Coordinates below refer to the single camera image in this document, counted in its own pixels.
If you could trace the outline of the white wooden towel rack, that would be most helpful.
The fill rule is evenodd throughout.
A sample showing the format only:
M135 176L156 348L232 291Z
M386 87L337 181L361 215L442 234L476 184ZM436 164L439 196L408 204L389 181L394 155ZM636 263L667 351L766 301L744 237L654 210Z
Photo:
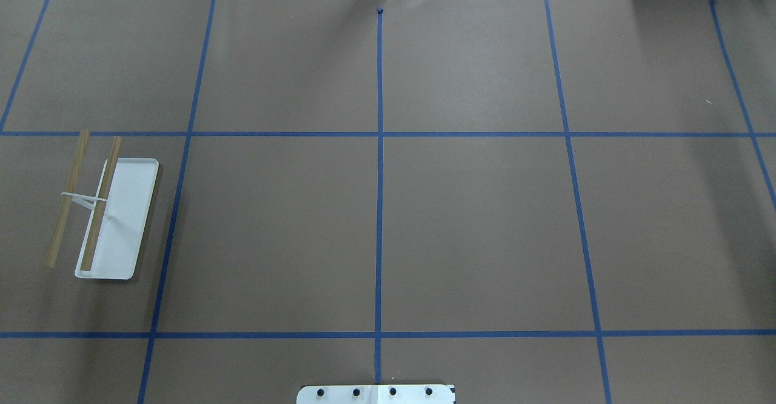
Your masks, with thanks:
M55 267L70 206L75 203L89 211L75 277L128 281L138 267L161 164L154 158L121 157L122 138L114 136L95 194L78 194L75 189L90 136L88 129L81 130L78 135L76 152L44 255L44 266Z

